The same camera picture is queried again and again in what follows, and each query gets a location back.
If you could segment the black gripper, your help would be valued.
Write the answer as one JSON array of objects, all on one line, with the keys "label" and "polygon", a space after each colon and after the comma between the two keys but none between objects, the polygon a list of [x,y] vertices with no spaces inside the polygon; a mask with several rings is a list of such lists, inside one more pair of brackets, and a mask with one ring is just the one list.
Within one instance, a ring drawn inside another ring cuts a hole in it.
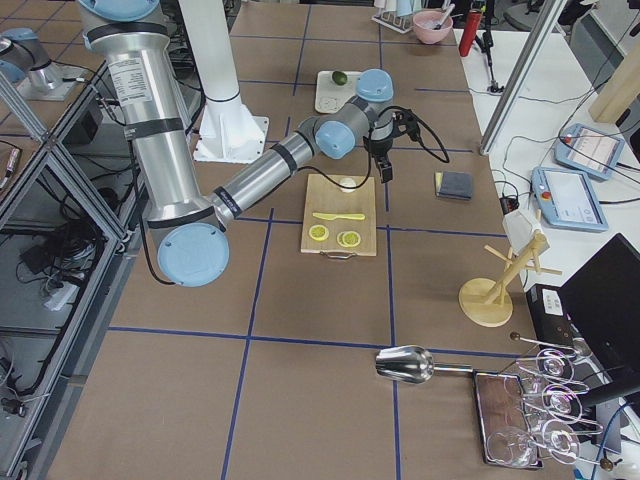
[{"label": "black gripper", "polygon": [[364,148],[371,160],[375,161],[381,184],[393,179],[393,166],[388,157],[389,151],[393,147],[393,142],[394,134],[380,139],[370,138],[369,135],[363,137]]}]

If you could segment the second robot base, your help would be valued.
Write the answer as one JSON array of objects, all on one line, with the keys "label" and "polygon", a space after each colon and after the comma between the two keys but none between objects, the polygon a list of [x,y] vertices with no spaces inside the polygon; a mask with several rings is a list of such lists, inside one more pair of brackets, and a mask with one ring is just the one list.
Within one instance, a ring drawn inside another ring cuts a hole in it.
[{"label": "second robot base", "polygon": [[83,67],[55,63],[29,28],[1,33],[1,73],[26,100],[64,101],[85,80]]}]

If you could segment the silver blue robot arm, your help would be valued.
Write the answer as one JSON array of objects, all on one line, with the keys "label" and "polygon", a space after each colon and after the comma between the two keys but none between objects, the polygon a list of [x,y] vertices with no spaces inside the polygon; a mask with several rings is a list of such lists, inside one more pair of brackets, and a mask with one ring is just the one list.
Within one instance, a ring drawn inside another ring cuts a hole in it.
[{"label": "silver blue robot arm", "polygon": [[390,135],[394,90],[387,72],[367,70],[336,113],[311,117],[266,147],[267,119],[253,116],[241,99],[222,3],[183,1],[179,8],[205,97],[196,145],[187,139],[160,4],[79,5],[86,44],[106,60],[124,133],[145,178],[158,266],[171,282],[198,287],[217,279],[228,263],[224,231],[230,221],[315,155],[340,159],[361,138]]}]

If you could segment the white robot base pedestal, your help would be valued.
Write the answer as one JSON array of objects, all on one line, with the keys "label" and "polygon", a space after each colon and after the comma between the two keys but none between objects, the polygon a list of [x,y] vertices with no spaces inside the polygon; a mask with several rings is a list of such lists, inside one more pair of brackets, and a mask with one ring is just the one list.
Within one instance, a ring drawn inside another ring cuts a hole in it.
[{"label": "white robot base pedestal", "polygon": [[195,159],[251,163],[263,153],[269,119],[253,116],[241,98],[223,3],[179,6],[205,96]]}]

